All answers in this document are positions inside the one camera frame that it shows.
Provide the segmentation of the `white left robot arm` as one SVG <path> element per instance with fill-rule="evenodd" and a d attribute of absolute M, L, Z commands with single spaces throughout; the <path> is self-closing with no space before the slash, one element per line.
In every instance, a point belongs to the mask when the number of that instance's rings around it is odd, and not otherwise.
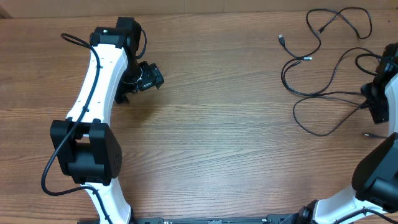
<path fill-rule="evenodd" d="M 111 124 L 114 103 L 126 103 L 128 93 L 160 88 L 164 77 L 155 63 L 141 61 L 139 48 L 146 33 L 132 17 L 119 17 L 115 27 L 97 27 L 85 42 L 62 33 L 62 38 L 90 50 L 90 64 L 75 104 L 64 120 L 55 120 L 50 137 L 55 151 L 42 174 L 42 190 L 60 196 L 85 190 L 99 214 L 97 223 L 134 223 L 118 175 L 122 150 Z M 54 161 L 77 187 L 52 192 L 46 177 Z"/>

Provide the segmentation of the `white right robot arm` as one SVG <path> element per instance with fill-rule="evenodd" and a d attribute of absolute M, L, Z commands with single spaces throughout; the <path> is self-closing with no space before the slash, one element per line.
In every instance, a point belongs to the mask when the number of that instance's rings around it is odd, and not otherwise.
<path fill-rule="evenodd" d="M 356 167 L 351 185 L 334 196 L 315 200 L 283 223 L 354 223 L 377 215 L 393 223 L 387 213 L 397 211 L 397 44 L 389 44 L 382 55 L 374 79 L 361 87 L 376 124 L 389 124 L 388 136 Z"/>

